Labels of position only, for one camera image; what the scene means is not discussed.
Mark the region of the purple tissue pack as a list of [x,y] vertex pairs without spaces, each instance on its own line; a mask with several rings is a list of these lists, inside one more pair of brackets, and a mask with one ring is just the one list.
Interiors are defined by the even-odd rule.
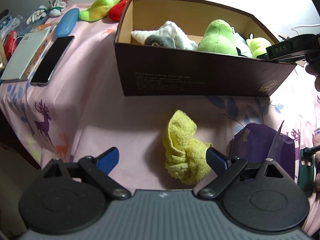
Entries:
[[277,161],[295,177],[295,142],[293,139],[265,124],[249,123],[240,130],[229,144],[229,157],[241,157],[249,163],[259,164],[266,158]]

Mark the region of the yellow fluffy cloth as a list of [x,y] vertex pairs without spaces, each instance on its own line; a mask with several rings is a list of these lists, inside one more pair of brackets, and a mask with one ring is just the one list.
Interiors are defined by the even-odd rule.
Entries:
[[177,110],[163,133],[165,168],[173,178],[187,185],[199,183],[210,172],[206,152],[213,145],[196,139],[196,131],[195,122]]

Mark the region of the neon green knotted scarf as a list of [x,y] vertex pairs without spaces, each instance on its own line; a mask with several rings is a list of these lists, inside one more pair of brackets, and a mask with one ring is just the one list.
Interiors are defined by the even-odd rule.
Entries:
[[253,33],[250,33],[246,42],[253,59],[256,59],[260,55],[266,54],[266,48],[272,46],[270,41],[263,37],[254,37]]

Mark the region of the green spotted plush toy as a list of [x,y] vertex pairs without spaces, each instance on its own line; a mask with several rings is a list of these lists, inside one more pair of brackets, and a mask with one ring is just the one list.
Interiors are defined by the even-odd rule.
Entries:
[[237,56],[232,27],[224,20],[214,20],[208,25],[197,50]]

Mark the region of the white fluffy towel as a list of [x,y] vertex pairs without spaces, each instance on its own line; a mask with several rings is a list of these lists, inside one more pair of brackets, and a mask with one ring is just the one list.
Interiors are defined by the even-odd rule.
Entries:
[[158,30],[134,30],[131,36],[142,45],[145,39],[150,35],[159,35],[173,38],[176,48],[183,50],[197,50],[198,45],[195,41],[189,39],[184,31],[174,22],[166,21]]

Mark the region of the grey small plush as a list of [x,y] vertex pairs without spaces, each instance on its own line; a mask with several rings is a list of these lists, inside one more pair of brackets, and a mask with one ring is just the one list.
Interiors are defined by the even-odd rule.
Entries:
[[164,47],[164,48],[176,48],[173,38],[159,35],[148,36],[144,44],[147,46]]

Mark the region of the light blue wipes pack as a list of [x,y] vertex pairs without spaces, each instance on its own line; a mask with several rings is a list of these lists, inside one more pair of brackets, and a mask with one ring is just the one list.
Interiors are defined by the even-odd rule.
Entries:
[[238,33],[234,34],[234,42],[239,56],[252,57],[250,48],[246,40]]

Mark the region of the pink plush bunny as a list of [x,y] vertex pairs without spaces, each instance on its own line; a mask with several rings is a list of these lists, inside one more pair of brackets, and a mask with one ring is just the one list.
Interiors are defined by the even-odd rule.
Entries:
[[[319,144],[320,144],[320,130],[319,130],[319,128],[314,130],[314,134],[312,135],[312,142],[313,142],[314,147],[319,146]],[[316,171],[319,172],[320,151],[317,151],[315,153],[314,159],[315,159]]]

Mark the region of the pink deer print bedsheet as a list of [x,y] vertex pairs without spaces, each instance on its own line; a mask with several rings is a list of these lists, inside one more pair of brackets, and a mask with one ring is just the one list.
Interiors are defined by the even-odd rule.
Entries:
[[314,77],[297,66],[270,98],[236,96],[124,96],[114,38],[116,24],[79,22],[73,43],[47,86],[1,85],[1,111],[32,159],[45,166],[70,140],[66,159],[99,155],[115,146],[112,178],[131,190],[179,189],[165,169],[163,131],[177,110],[197,125],[195,136],[225,152],[248,122],[265,123],[297,148],[319,144],[319,93]]

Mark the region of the orange illustrated booklet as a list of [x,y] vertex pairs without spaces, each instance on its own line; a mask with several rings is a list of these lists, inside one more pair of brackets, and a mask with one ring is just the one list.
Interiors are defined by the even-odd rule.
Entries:
[[31,33],[37,33],[37,32],[45,32],[46,36],[42,43],[40,44],[39,48],[35,52],[33,58],[29,62],[26,70],[24,71],[22,75],[22,79],[30,79],[35,69],[39,66],[42,58],[44,57],[49,45],[52,42],[52,39],[54,37],[55,29],[57,27],[57,23],[48,23],[48,24],[42,24],[42,25],[36,25],[31,28]]

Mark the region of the dark brown cardboard box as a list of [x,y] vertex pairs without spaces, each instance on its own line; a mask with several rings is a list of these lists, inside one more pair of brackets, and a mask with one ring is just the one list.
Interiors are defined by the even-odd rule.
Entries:
[[225,20],[243,37],[254,34],[278,43],[255,16],[233,7],[204,0],[129,0],[114,41],[124,95],[271,96],[295,64],[156,48],[131,36],[134,30],[156,30],[172,21],[200,42],[216,19]]

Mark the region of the white notebook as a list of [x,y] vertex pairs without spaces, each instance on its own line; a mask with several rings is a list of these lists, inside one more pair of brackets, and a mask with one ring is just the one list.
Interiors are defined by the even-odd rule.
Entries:
[[22,77],[49,31],[50,29],[47,28],[24,35],[9,60],[1,76],[1,81],[19,80]]

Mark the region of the blue glasses case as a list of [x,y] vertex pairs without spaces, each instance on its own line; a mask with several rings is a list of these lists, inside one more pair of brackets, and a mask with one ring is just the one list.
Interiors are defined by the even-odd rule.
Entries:
[[78,8],[73,8],[63,15],[55,29],[55,36],[57,38],[68,36],[72,32],[78,21],[79,12]]

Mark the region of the red small pouch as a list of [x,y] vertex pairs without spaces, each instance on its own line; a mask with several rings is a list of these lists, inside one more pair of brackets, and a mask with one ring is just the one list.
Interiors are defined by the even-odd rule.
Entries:
[[13,52],[17,47],[16,40],[17,40],[17,32],[14,30],[9,31],[9,33],[7,34],[4,40],[4,52],[5,52],[7,61],[10,60]]

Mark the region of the red plush toy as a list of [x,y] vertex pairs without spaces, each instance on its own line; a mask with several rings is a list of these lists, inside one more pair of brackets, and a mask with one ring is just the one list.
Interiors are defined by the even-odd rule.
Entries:
[[128,1],[129,0],[120,0],[119,3],[114,5],[108,12],[108,18],[114,22],[119,22]]

